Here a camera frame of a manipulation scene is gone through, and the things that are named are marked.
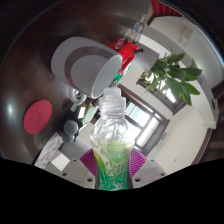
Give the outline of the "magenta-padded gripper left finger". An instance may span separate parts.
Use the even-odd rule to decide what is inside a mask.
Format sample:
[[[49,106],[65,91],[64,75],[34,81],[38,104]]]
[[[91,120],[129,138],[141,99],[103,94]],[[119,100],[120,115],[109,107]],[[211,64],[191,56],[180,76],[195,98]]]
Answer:
[[[62,177],[81,187],[94,189],[97,173],[97,161],[90,149],[80,158],[73,158],[63,169]]]

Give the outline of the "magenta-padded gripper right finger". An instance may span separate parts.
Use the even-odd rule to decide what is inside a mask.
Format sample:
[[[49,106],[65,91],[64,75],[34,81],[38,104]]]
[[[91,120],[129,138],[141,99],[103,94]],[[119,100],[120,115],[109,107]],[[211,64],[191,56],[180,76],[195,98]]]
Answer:
[[[140,151],[133,149],[129,159],[129,175],[133,188],[140,188],[167,175],[155,159],[147,159]]]

